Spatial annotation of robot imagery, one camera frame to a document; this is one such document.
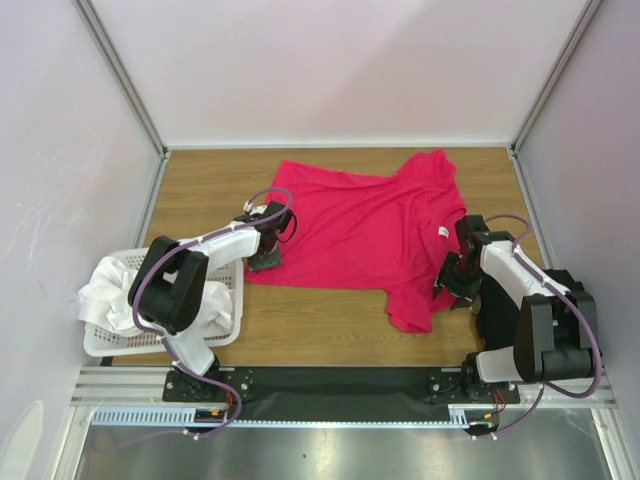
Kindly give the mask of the pink t shirt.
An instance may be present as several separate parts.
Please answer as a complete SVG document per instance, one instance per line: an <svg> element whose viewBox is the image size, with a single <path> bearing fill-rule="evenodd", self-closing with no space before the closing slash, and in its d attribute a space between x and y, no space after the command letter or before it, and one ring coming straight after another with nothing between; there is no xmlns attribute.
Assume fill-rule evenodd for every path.
<svg viewBox="0 0 640 480"><path fill-rule="evenodd" d="M280 248L282 265L249 272L254 284L381 289L391 324L429 333L453 297L432 288L449 252L454 224L467 213L456 166L442 150L417 153L391 176L361 175L284 161L268 199L293 197L297 228Z"/></svg>

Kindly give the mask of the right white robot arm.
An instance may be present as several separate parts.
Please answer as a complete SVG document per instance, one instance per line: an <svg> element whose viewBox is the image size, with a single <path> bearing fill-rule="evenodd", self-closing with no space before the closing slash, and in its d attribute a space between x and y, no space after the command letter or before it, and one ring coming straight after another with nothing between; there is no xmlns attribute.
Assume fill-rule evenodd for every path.
<svg viewBox="0 0 640 480"><path fill-rule="evenodd" d="M536 384L573 399L593 395L603 376L594 298L538 267L519 238L491 230L481 215L456 221L455 232L459 249L445 257L433 295L447 292L456 304L486 307L482 285L490 279L518 310L509 345L466 357L460 377L463 395L484 401L497 383Z"/></svg>

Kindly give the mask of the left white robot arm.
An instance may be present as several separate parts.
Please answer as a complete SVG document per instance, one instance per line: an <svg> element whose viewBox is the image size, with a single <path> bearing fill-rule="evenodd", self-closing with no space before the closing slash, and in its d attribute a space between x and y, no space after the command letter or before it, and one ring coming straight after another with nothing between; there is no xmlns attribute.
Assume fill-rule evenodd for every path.
<svg viewBox="0 0 640 480"><path fill-rule="evenodd" d="M196 325L208 271L236 260L253 272L281 266L281 235L296 223L290 202L248 203L222 229L184 242L160 236L148 248L128 291L131 318L160 339L195 398L211 399L223 386L219 361Z"/></svg>

